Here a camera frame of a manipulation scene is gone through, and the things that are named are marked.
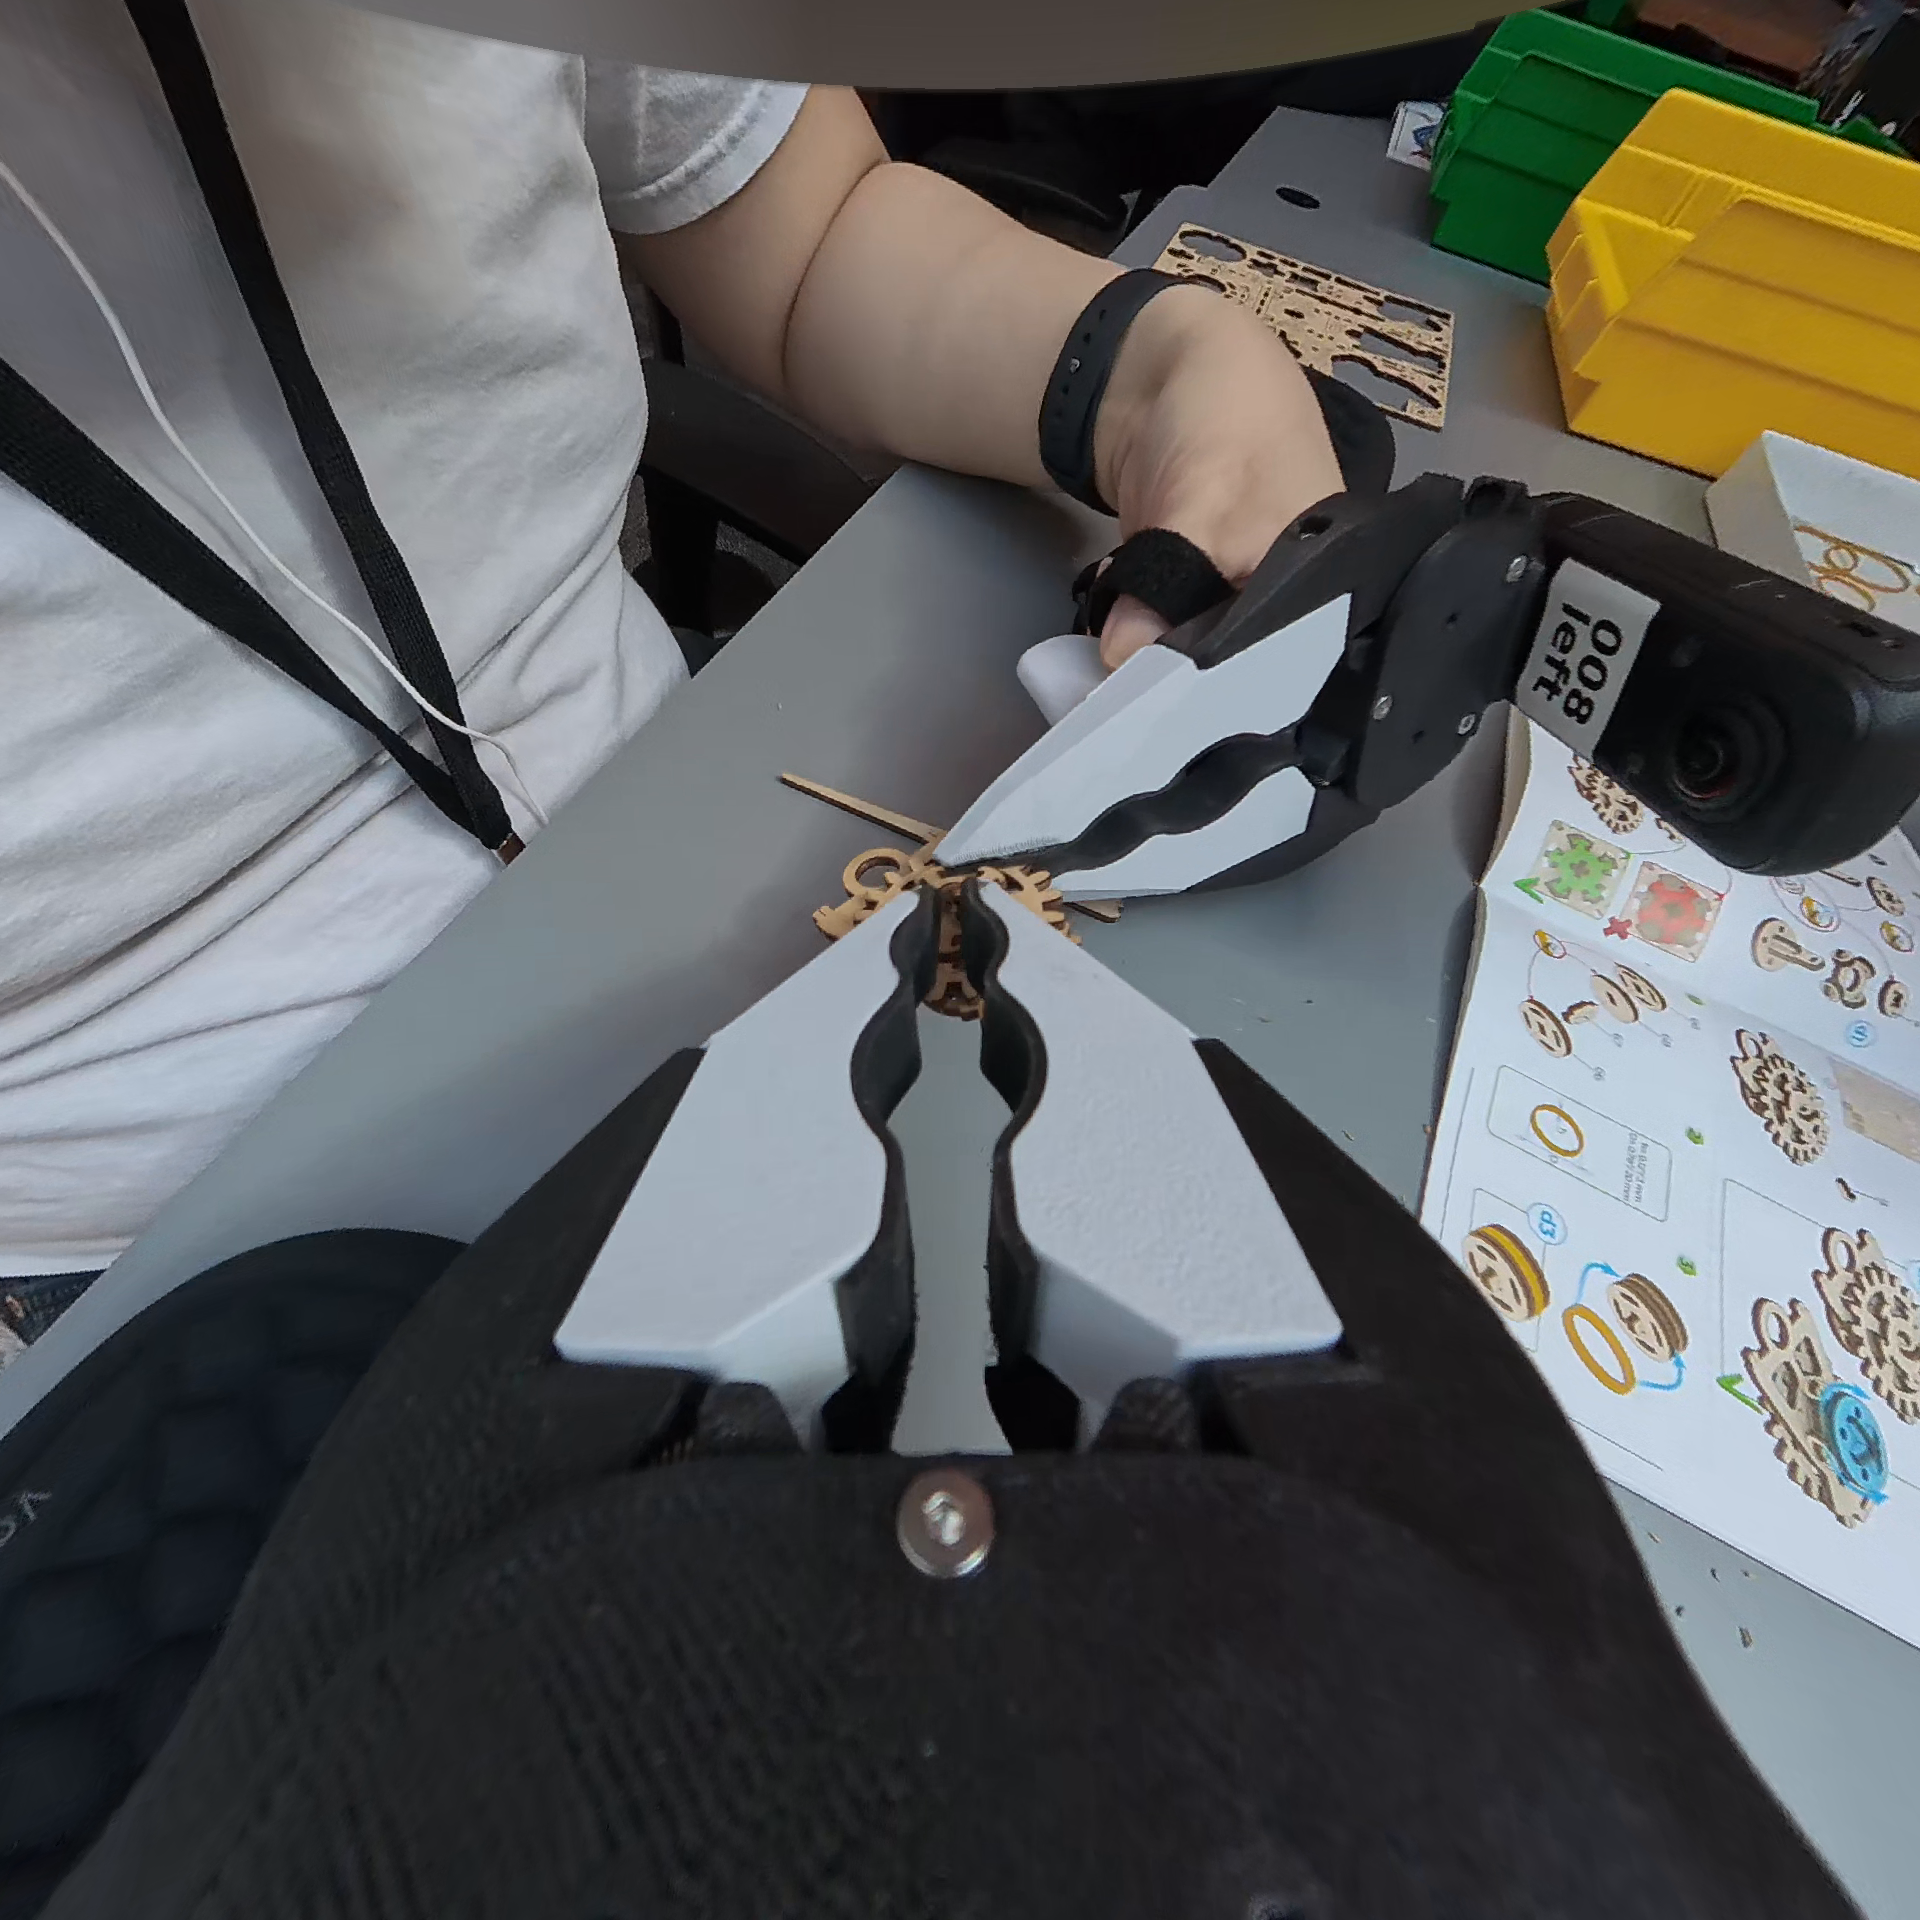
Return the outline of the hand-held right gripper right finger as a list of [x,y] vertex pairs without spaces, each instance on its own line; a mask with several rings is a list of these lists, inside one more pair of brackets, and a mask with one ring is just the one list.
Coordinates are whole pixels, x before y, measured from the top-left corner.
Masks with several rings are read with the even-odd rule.
[[1198,1040],[993,885],[960,904],[991,1152],[986,1394],[1074,1448],[1135,1381],[1323,1354],[1342,1325]]

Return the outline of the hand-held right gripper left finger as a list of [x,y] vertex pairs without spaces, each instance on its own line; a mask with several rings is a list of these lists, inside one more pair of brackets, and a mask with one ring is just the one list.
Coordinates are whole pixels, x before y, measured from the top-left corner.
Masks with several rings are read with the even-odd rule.
[[885,1448],[916,1338],[890,1121],[917,1011],[909,891],[713,1033],[555,1353],[753,1382],[798,1439]]

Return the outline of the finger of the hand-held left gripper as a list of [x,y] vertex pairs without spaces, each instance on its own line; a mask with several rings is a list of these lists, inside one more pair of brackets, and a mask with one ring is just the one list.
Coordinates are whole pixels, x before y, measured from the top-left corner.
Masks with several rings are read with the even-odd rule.
[[974,800],[936,859],[952,868],[1062,849],[1218,742],[1284,733],[1342,661],[1350,609],[1340,595],[1209,669],[1163,642],[1139,648]]
[[1315,785],[1293,740],[1219,740],[1046,852],[1072,902],[1187,894],[1303,834]]

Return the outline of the wooden gear assembly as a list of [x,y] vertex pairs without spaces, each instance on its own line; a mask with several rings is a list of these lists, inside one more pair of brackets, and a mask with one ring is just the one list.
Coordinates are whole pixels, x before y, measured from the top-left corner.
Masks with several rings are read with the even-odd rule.
[[1000,889],[1063,941],[1072,944],[1082,941],[1067,923],[1062,894],[1044,870],[1015,862],[966,872],[948,870],[924,849],[914,852],[869,849],[847,861],[842,870],[843,900],[818,908],[813,923],[827,941],[836,942],[904,894],[924,892],[936,898],[936,969],[924,995],[924,1006],[945,1019],[977,1020],[981,999],[974,990],[962,959],[960,900],[970,879],[979,881],[981,886]]

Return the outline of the person's left forearm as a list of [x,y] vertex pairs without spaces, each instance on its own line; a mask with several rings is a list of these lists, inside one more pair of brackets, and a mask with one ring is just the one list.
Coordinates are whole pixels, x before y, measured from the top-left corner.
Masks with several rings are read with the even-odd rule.
[[722,373],[852,450],[1041,489],[1040,411],[1115,269],[885,156],[816,86],[731,199],[618,249]]

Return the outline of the person's left hand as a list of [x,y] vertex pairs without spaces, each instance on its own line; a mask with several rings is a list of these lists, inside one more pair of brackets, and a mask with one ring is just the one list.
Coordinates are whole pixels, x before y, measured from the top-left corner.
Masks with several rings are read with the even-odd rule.
[[1270,329],[1182,284],[1124,335],[1094,437],[1115,532],[1180,535],[1232,589],[1297,518],[1343,490],[1320,402]]

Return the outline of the white cardboard box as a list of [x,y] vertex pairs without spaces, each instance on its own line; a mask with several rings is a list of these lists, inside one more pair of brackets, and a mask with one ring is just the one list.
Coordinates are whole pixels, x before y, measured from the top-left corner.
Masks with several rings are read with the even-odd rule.
[[1760,434],[1706,489],[1716,547],[1841,606],[1918,630],[1918,482]]

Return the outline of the thin wooden stick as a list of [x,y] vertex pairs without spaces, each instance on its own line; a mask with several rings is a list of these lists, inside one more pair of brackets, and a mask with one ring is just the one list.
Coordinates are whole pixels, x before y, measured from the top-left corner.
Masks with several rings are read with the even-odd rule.
[[1121,906],[1115,902],[1067,902],[1049,875],[1020,862],[948,870],[934,856],[948,829],[916,820],[803,776],[780,775],[780,783],[866,824],[885,829],[895,841],[895,845],[887,843],[847,861],[840,881],[843,900],[827,902],[813,913],[816,929],[831,942],[847,937],[858,924],[902,894],[929,891],[949,896],[970,875],[1001,886],[1058,930],[1066,930],[1066,913],[1069,910],[1104,924],[1113,924],[1121,916]]

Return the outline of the black wristband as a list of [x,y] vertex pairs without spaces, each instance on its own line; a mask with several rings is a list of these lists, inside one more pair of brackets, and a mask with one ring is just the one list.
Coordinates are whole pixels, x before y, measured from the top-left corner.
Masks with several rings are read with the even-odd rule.
[[1096,426],[1119,349],[1139,315],[1177,276],[1134,269],[1108,281],[1067,326],[1041,390],[1035,420],[1038,459],[1052,487],[1101,516],[1115,516],[1096,477]]

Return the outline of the laser-cut wooden part sheet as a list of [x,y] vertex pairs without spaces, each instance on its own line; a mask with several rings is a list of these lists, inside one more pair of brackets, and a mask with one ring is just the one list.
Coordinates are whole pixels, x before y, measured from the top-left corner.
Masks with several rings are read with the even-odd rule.
[[1452,310],[1193,222],[1173,230],[1151,266],[1251,312],[1309,373],[1368,377],[1386,418],[1432,434],[1445,426]]

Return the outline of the yellow plastic bin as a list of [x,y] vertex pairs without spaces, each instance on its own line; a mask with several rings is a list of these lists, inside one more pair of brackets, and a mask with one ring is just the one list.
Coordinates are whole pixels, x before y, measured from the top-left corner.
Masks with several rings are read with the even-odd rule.
[[1764,433],[1918,475],[1918,167],[1657,99],[1547,239],[1577,437],[1716,478]]

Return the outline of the green plastic bin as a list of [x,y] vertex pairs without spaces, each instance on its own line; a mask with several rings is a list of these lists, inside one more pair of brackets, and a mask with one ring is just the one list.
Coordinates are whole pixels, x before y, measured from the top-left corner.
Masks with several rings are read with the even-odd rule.
[[1866,112],[1827,117],[1787,73],[1643,4],[1567,4],[1499,20],[1452,91],[1430,162],[1434,249],[1543,284],[1575,195],[1670,91],[1689,91],[1884,154]]

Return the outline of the black chair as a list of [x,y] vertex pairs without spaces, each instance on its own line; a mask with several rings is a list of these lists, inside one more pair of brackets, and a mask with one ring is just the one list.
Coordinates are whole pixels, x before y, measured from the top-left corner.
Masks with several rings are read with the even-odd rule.
[[892,468],[850,459],[761,396],[687,364],[682,329],[632,275],[645,426],[619,558],[687,672],[728,647]]

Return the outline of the illustrated instruction booklet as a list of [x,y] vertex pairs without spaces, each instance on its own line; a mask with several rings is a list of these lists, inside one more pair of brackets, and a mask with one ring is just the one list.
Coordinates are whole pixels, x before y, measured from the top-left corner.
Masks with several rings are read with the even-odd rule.
[[1521,718],[1422,1222],[1602,1476],[1918,1641],[1918,868],[1745,877]]

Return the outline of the black padded cushion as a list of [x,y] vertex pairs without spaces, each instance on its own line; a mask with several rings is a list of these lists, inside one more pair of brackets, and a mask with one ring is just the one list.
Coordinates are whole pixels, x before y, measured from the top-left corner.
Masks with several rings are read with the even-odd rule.
[[1,1448],[1,1914],[36,1917],[167,1741],[326,1428],[453,1239],[331,1230],[183,1281]]

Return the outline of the person's blue jeans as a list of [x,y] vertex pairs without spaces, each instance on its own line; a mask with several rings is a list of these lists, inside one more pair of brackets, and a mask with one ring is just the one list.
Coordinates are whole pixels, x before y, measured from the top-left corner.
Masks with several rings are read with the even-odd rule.
[[98,1278],[99,1269],[1,1277],[1,1373],[55,1327]]

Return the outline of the person's white shirt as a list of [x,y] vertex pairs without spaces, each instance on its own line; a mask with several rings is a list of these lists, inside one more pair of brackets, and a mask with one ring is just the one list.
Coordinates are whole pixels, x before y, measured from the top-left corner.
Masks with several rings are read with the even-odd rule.
[[616,233],[803,86],[344,4],[4,4],[4,373],[357,718],[4,478],[4,1278],[104,1271],[660,708]]

